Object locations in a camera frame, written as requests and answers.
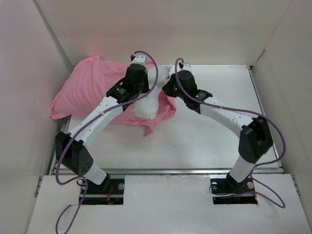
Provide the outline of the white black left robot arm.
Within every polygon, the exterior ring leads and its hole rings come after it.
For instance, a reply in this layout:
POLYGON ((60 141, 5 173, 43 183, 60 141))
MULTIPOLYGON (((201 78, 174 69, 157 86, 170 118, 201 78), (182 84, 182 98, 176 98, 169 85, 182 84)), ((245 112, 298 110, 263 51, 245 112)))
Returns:
POLYGON ((123 113, 141 93, 149 91, 144 62, 132 62, 125 77, 113 85, 99 105, 74 129, 55 138, 58 166, 63 165, 92 184, 98 193, 109 189, 110 175, 98 167, 89 148, 100 132, 123 113))

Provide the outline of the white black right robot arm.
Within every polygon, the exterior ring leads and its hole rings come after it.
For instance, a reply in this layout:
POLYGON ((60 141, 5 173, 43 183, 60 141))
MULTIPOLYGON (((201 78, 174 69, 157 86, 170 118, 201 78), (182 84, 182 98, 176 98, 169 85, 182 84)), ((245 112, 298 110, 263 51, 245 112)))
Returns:
POLYGON ((273 145, 267 121, 261 116, 229 110, 211 93, 198 89, 193 74, 187 70, 172 74, 162 90, 169 97, 182 99, 190 110, 215 120, 239 138, 239 157, 225 179, 227 192, 237 194, 256 163, 273 145))

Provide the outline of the white pillow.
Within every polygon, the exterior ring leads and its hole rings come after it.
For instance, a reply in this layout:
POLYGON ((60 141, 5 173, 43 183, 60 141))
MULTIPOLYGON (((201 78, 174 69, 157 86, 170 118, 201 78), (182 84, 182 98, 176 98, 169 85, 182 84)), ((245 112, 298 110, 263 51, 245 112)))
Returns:
POLYGON ((152 120, 156 118, 159 110, 159 95, 162 87, 167 83, 172 64, 158 66, 158 79, 156 86, 149 95, 134 103, 134 114, 137 118, 152 120))

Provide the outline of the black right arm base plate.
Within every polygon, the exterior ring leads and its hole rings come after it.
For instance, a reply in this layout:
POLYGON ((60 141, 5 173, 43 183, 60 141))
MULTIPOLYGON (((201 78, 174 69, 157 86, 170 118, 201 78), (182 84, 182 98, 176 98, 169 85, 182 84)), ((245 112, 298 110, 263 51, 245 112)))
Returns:
POLYGON ((214 205, 258 204, 251 178, 233 185, 226 178, 215 177, 210 178, 210 183, 209 191, 213 195, 214 205))

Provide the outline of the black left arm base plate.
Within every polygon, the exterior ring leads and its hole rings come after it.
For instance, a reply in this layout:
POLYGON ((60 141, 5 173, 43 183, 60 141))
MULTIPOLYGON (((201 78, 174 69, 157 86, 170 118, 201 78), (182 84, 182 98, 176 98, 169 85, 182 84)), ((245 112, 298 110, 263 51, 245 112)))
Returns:
POLYGON ((85 196, 86 181, 78 179, 76 181, 80 187, 78 202, 82 205, 123 205, 125 178, 111 178, 105 191, 87 180, 88 189, 85 196))

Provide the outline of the pink satin pillowcase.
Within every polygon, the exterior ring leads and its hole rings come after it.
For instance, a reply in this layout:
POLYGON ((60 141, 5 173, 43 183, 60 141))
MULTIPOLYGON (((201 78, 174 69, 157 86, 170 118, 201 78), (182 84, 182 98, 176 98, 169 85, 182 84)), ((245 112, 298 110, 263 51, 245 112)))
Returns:
MULTIPOLYGON (((82 60, 50 106, 50 118, 61 119, 76 116, 85 119, 102 101, 107 91, 125 76, 129 64, 115 61, 102 61, 99 56, 82 60)), ((149 86, 154 89, 158 79, 158 66, 147 62, 149 86)), ((144 120, 134 114, 134 104, 112 120, 112 124, 145 126, 144 135, 150 135, 155 127, 176 113, 175 99, 164 94, 159 95, 159 110, 155 119, 144 120)))

